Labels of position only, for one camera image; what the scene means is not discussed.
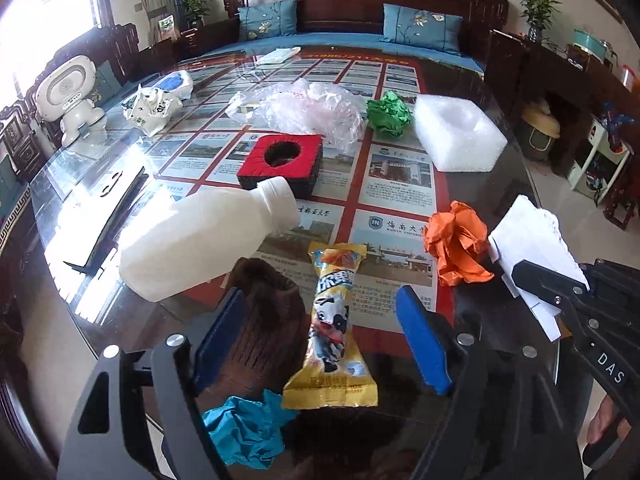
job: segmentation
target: yellow snack wrapper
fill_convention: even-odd
[[[351,289],[365,245],[318,242],[309,256],[318,273],[305,362],[284,387],[282,407],[377,406],[378,386],[351,333]]]

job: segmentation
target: tiled floor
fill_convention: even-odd
[[[640,251],[637,249],[640,246],[640,219],[633,219],[627,231],[621,231],[605,220],[593,201],[572,192],[566,180],[555,176],[548,166],[530,164],[530,170],[542,207],[558,216],[564,240],[578,262],[604,258],[640,268]],[[44,257],[37,254],[36,251],[34,258]],[[30,372],[34,403],[47,436],[60,450],[95,358],[73,324],[50,276],[32,276],[31,279],[37,286],[32,288],[24,302],[26,334],[22,358]],[[596,385],[588,420],[597,410],[603,394]],[[154,447],[161,457],[161,435],[155,428],[151,430]],[[580,442],[584,444],[584,431]],[[160,464],[161,470],[170,474],[162,457]]]

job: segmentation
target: white electronic device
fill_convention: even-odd
[[[85,99],[94,85],[94,62],[87,56],[76,56],[55,69],[38,87],[36,106],[42,118],[53,122],[62,117],[64,148],[80,136],[83,124],[90,126],[104,115],[102,108]]]

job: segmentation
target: blue gripper pad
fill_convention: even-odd
[[[447,354],[444,346],[428,323],[428,312],[414,290],[405,285],[396,292],[396,317],[418,363],[424,382],[438,395],[446,394],[452,385],[447,372]]]
[[[246,311],[244,294],[232,288],[214,312],[196,318],[196,322],[210,323],[210,329],[194,356],[191,382],[196,395],[216,380],[246,319]]]

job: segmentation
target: blue crumpled paper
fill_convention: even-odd
[[[281,408],[282,396],[269,390],[264,391],[263,399],[229,397],[222,406],[202,416],[226,465],[238,462],[253,469],[267,469],[284,451],[280,428],[299,412]]]

